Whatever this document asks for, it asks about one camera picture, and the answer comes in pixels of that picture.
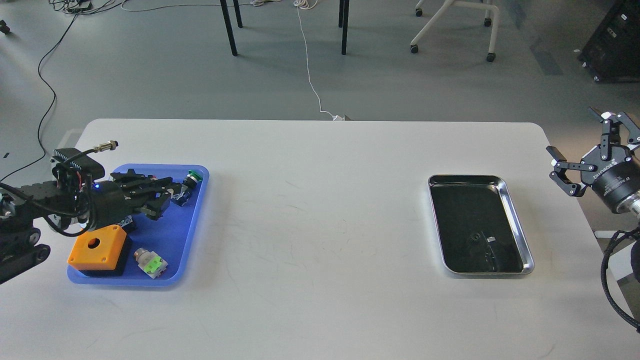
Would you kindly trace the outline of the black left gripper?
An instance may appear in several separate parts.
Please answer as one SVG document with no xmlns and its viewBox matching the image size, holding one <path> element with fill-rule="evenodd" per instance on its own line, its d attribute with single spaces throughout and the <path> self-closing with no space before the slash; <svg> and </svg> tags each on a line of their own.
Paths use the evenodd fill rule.
<svg viewBox="0 0 640 360">
<path fill-rule="evenodd" d="M 172 177 L 158 178 L 136 173 L 134 169 L 112 172 L 110 180 L 97 182 L 89 189 L 89 231 L 120 223 L 131 214 L 143 214 L 157 221 L 170 206 L 171 194 L 167 189 L 181 188 L 181 183 L 173 182 Z"/>
</svg>

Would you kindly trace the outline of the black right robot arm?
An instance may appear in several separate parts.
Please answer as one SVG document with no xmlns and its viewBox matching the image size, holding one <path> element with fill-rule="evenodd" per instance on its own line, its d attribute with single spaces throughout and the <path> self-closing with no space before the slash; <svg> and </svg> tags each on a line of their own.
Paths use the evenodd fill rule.
<svg viewBox="0 0 640 360">
<path fill-rule="evenodd" d="M 589 113 L 601 124 L 599 142 L 578 162 L 568 161 L 555 146 L 547 146 L 553 166 L 549 177 L 567 196 L 580 198 L 590 188 L 613 214 L 629 213 L 638 218 L 640 162 L 635 152 L 639 149 L 639 126 L 626 112 L 599 111 L 590 107 Z M 599 278 L 612 309 L 638 332 L 639 321 L 616 303 L 611 296 L 607 278 L 611 256 L 627 240 L 633 241 L 633 244 L 620 253 L 630 264 L 617 275 L 621 279 L 632 275 L 636 281 L 639 280 L 638 227 L 613 232 L 603 251 Z"/>
</svg>

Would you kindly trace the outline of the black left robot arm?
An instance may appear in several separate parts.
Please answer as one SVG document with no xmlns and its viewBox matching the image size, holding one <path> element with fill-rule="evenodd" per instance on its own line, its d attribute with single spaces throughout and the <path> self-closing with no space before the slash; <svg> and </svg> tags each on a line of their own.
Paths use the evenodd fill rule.
<svg viewBox="0 0 640 360">
<path fill-rule="evenodd" d="M 173 199 L 185 198 L 186 185 L 171 177 L 128 170 L 103 180 L 100 171 L 53 171 L 54 179 L 30 186 L 1 185 L 1 282 L 5 283 L 48 259 L 34 220 L 44 219 L 60 235 L 78 237 L 121 223 L 128 215 L 158 220 Z M 82 230 L 71 234 L 70 223 Z"/>
</svg>

